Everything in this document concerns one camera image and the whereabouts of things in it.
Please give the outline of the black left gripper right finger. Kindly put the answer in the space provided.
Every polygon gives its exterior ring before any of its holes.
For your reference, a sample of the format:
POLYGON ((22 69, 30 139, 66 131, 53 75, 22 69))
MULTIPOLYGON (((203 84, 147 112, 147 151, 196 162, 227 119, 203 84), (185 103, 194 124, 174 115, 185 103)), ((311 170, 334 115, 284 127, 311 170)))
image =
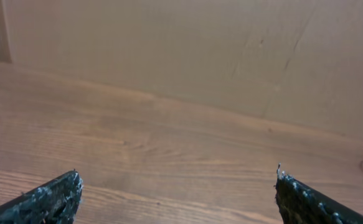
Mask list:
POLYGON ((275 200, 287 224, 363 224, 363 215, 276 170, 275 200))

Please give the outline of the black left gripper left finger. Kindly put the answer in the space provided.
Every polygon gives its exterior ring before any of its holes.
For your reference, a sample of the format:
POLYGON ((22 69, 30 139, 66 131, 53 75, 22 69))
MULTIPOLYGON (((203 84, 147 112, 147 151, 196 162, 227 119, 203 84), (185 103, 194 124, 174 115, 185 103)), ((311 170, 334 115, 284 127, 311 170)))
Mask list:
POLYGON ((0 224, 73 224, 83 180, 75 170, 0 205, 0 224))

